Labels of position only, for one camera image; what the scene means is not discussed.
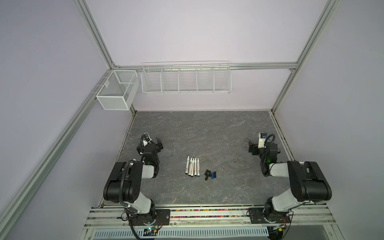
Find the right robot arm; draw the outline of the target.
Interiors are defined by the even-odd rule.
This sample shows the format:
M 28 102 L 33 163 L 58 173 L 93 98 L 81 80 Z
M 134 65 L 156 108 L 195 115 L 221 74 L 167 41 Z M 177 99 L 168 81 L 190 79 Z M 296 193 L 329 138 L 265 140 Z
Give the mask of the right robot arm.
M 331 187 L 316 162 L 277 162 L 279 148 L 274 142 L 267 142 L 260 148 L 249 141 L 249 153 L 260 158 L 264 177 L 288 178 L 290 187 L 280 195 L 267 199 L 264 215 L 287 213 L 307 203 L 329 201 Z

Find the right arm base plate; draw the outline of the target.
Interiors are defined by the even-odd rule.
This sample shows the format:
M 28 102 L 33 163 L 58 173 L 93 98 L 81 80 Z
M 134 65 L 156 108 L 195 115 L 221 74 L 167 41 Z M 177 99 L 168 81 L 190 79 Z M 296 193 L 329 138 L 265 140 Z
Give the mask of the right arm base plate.
M 273 212 L 267 213 L 265 208 L 249 208 L 246 216 L 250 218 L 252 224 L 290 224 L 289 213 Z

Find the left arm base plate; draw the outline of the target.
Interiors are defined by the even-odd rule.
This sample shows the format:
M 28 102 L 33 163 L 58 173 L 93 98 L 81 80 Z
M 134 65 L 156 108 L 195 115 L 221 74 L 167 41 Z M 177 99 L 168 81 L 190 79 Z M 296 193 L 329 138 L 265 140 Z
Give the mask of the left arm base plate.
M 148 214 L 130 216 L 133 226 L 168 226 L 171 220 L 170 209 L 155 209 Z

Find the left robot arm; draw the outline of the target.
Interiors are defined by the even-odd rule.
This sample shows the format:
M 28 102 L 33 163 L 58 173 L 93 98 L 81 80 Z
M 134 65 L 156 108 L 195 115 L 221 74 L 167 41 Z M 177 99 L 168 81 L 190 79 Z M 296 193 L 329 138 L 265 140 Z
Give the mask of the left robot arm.
M 154 202 L 141 192 L 143 179 L 154 179 L 160 170 L 158 153 L 164 148 L 162 141 L 142 139 L 138 145 L 139 161 L 116 162 L 103 190 L 106 201 L 120 204 L 129 215 L 155 215 Z

